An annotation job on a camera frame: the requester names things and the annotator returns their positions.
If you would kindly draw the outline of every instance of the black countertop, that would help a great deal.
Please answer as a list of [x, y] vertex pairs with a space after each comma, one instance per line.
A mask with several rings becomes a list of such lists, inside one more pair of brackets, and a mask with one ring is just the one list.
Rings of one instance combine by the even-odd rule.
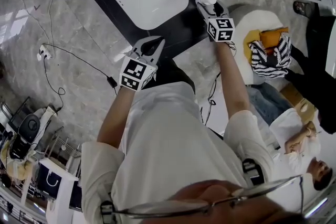
[[195, 0], [189, 0], [184, 11], [153, 30], [138, 28], [116, 0], [95, 1], [131, 45], [147, 36], [163, 36], [166, 43], [161, 57], [173, 58], [207, 37]]

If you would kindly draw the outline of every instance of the sleeve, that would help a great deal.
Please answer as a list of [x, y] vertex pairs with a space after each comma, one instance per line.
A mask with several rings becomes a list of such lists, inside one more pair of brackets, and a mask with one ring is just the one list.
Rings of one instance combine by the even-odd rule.
[[321, 152], [321, 143], [318, 137], [308, 138], [307, 152], [310, 156], [316, 157]]
[[82, 211], [88, 223], [102, 223], [100, 205], [103, 201], [111, 201], [112, 185], [124, 156], [105, 143], [86, 142], [82, 145]]
[[283, 155], [285, 161], [288, 163], [289, 167], [297, 174], [302, 174], [302, 168], [303, 168], [303, 163], [302, 163], [302, 158], [300, 154], [296, 152], [291, 152], [288, 154]]
[[230, 118], [224, 141], [242, 161], [251, 158], [259, 164], [265, 181], [271, 181], [274, 161], [262, 140], [257, 119], [250, 111], [239, 111]]

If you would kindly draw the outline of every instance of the orange cloth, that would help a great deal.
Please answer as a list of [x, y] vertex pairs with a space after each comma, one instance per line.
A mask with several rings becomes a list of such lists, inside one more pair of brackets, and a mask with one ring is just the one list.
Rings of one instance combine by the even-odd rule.
[[250, 64], [252, 62], [252, 51], [248, 47], [248, 45], [252, 43], [253, 41], [256, 41], [256, 40], [260, 41], [260, 34], [261, 32], [259, 30], [252, 30], [248, 32], [248, 34], [244, 38], [244, 42], [243, 42], [244, 55]]
[[272, 54], [273, 49], [279, 45], [279, 39], [282, 32], [288, 33], [288, 27], [267, 30], [260, 33], [260, 40], [268, 55]]

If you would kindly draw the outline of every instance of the power strip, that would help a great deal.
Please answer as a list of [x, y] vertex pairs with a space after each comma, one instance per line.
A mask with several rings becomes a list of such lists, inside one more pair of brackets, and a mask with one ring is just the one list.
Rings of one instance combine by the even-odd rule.
[[44, 45], [41, 45], [40, 51], [37, 54], [37, 60], [41, 61], [44, 59], [44, 57], [47, 56], [47, 59], [49, 60], [51, 58], [51, 53], [47, 50], [47, 48]]

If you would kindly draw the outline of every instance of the yellow cloth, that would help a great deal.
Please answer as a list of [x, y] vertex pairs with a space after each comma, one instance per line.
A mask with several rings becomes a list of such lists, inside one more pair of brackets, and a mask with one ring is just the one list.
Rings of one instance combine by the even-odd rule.
[[9, 152], [7, 154], [9, 143], [9, 140], [5, 142], [0, 153], [0, 159], [6, 167], [6, 158], [8, 157], [6, 167], [8, 176], [11, 178], [17, 178], [19, 180], [25, 180], [28, 177], [29, 171], [33, 168], [33, 164], [30, 161], [19, 161], [17, 159], [11, 159]]
[[282, 32], [288, 33], [288, 27], [279, 28], [276, 30], [267, 30], [261, 32], [259, 30], [252, 30], [248, 32], [244, 39], [244, 55], [248, 62], [251, 64], [252, 62], [252, 51], [248, 47], [248, 45], [253, 41], [261, 41], [265, 48], [267, 55], [271, 55], [273, 53], [273, 49], [279, 45], [279, 39]]
[[244, 55], [248, 62], [251, 64], [252, 62], [252, 51], [248, 47], [248, 45], [253, 41], [260, 41], [260, 31], [259, 30], [252, 30], [248, 32], [246, 37], [244, 38], [243, 46], [244, 46]]
[[271, 47], [277, 47], [279, 45], [279, 39], [282, 32], [288, 33], [288, 27], [261, 32], [260, 40], [263, 43], [263, 47], [265, 49]]

